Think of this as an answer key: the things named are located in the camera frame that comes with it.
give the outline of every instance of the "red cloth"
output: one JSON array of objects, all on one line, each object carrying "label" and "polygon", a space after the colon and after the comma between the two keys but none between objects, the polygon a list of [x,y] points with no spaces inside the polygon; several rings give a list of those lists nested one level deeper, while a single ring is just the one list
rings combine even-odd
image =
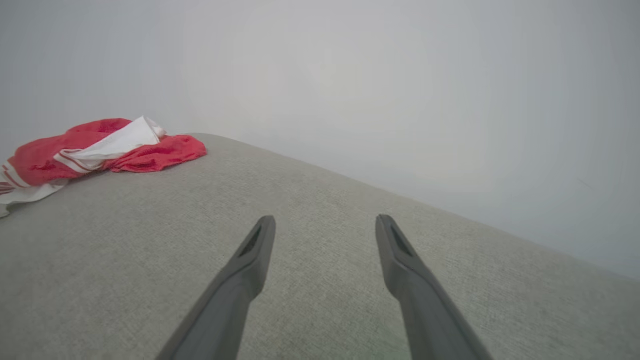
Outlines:
[{"label": "red cloth", "polygon": [[[85,149],[130,122],[127,119],[88,122],[72,127],[63,135],[35,140],[20,146],[0,168],[0,195],[18,187],[40,186],[55,179],[83,176],[88,171],[78,172],[54,159],[54,156],[62,149]],[[160,171],[205,154],[207,150],[204,144],[192,136],[164,136],[158,144],[143,145],[118,159],[105,161],[102,170],[108,168],[114,172]]]},{"label": "red cloth", "polygon": [[[20,146],[7,162],[31,186],[40,186],[55,179],[73,179],[84,174],[78,174],[53,156],[62,149],[85,149],[130,122],[127,119],[104,119],[74,126],[62,135],[38,139]],[[25,187],[18,179],[12,179],[5,165],[2,171],[14,187]]]},{"label": "red cloth", "polygon": [[151,172],[197,159],[207,154],[202,142],[190,135],[165,136],[160,143],[143,145],[121,158],[105,161],[102,169],[113,172]]}]

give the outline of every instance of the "white wall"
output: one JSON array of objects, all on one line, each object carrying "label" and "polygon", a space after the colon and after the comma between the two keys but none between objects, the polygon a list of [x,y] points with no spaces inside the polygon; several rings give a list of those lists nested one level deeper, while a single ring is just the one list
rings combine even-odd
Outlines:
[{"label": "white wall", "polygon": [[634,0],[5,1],[0,155],[144,113],[640,279],[638,19]]}]

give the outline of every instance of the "gray fabric surface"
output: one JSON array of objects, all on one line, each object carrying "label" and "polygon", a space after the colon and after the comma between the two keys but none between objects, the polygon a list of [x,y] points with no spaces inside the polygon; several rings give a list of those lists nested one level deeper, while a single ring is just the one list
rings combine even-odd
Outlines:
[{"label": "gray fabric surface", "polygon": [[640,358],[640,284],[214,135],[199,160],[88,176],[0,219],[2,358],[157,354],[255,221],[276,241],[241,359],[402,359],[374,219],[392,215],[496,359]]}]

